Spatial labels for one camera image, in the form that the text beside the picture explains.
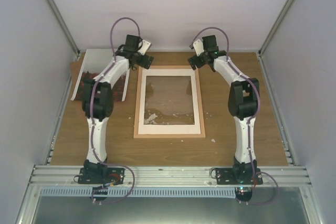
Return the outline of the clear plastic frame sheet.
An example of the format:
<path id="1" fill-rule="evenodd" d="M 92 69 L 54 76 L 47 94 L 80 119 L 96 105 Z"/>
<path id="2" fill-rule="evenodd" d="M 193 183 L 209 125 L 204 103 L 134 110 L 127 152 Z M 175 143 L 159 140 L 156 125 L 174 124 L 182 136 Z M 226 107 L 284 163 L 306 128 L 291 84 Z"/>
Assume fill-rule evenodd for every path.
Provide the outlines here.
<path id="1" fill-rule="evenodd" d="M 144 124 L 195 124 L 190 76 L 147 76 Z"/>

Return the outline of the brown frame backing board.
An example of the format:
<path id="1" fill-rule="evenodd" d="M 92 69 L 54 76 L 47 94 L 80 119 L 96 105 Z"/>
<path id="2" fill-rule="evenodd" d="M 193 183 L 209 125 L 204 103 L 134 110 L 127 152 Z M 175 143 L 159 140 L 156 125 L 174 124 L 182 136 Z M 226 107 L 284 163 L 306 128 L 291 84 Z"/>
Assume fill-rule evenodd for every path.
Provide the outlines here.
<path id="1" fill-rule="evenodd" d="M 73 95 L 75 86 L 76 86 L 76 82 L 78 79 L 78 74 L 80 73 L 80 69 L 82 66 L 82 62 L 83 62 L 83 57 L 80 58 L 78 61 L 74 61 L 70 63 L 70 72 L 71 72 L 71 90 L 70 93 L 71 95 Z"/>

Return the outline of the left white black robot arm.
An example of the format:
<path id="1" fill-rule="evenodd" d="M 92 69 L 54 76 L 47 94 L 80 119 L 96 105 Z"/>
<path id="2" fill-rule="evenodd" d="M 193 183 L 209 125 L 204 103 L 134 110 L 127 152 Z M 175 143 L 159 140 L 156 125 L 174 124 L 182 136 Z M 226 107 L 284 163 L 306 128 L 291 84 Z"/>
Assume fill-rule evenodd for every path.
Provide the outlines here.
<path id="1" fill-rule="evenodd" d="M 83 167 L 90 171 L 90 178 L 96 184 L 103 184 L 108 179 L 106 128 L 113 111 L 112 88 L 130 68 L 150 68 L 153 57 L 146 53 L 151 45 L 140 36 L 127 35 L 125 44 L 118 48 L 104 70 L 84 81 L 82 109 L 89 127 L 89 148 Z"/>

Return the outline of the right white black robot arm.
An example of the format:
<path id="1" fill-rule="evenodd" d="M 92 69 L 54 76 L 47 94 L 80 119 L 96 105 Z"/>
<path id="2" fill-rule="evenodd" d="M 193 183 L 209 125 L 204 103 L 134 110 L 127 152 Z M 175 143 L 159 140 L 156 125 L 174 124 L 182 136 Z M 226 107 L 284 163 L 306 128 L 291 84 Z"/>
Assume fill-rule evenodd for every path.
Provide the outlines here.
<path id="1" fill-rule="evenodd" d="M 214 35 L 194 39 L 190 48 L 195 51 L 195 55 L 188 59 L 193 70 L 208 65 L 230 87 L 228 110 L 236 126 L 236 152 L 230 177 L 243 185 L 253 180 L 257 169 L 254 124 L 260 110 L 259 81 L 238 69 L 228 52 L 219 49 Z"/>

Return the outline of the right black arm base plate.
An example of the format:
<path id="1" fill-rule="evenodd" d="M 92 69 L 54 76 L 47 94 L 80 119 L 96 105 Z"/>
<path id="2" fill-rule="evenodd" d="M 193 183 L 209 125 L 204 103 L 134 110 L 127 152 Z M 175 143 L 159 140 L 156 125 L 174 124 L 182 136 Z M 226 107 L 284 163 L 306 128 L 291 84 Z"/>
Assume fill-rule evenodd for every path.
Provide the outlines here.
<path id="1" fill-rule="evenodd" d="M 233 168 L 216 168 L 216 182 L 218 185 L 262 185 L 262 177 L 255 175 L 252 170 L 237 170 Z"/>

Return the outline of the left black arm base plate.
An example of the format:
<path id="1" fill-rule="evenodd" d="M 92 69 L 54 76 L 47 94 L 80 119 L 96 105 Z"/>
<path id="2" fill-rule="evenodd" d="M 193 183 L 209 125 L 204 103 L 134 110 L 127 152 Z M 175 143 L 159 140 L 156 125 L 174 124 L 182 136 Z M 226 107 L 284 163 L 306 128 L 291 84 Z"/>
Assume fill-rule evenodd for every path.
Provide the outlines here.
<path id="1" fill-rule="evenodd" d="M 74 177 L 74 181 L 79 184 L 120 185 L 123 184 L 124 172 L 124 168 L 117 167 L 100 169 L 82 168 L 79 175 Z"/>

